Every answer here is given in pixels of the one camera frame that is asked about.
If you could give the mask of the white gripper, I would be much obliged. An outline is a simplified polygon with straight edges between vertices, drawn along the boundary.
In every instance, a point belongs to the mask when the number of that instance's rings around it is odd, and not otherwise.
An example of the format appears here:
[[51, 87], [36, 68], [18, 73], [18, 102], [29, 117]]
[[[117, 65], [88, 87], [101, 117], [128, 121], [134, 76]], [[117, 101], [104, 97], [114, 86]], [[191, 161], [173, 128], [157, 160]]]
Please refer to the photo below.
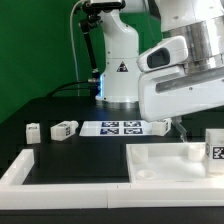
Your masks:
[[147, 122], [172, 118], [183, 142], [187, 131], [181, 115], [224, 105], [224, 66], [194, 75], [185, 73], [188, 57], [183, 36], [163, 39], [156, 47], [142, 53], [137, 65], [141, 117]]

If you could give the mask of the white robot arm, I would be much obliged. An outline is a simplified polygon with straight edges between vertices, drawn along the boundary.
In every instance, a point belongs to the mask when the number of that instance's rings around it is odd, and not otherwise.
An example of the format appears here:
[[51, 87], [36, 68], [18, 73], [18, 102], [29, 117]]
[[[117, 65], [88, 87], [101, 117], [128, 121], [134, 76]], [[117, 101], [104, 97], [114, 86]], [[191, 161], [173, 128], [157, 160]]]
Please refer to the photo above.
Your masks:
[[[224, 0], [90, 0], [100, 6], [106, 49], [97, 103], [134, 107], [148, 121], [224, 105]], [[162, 40], [139, 52], [135, 29], [121, 12], [148, 8], [161, 20]]]

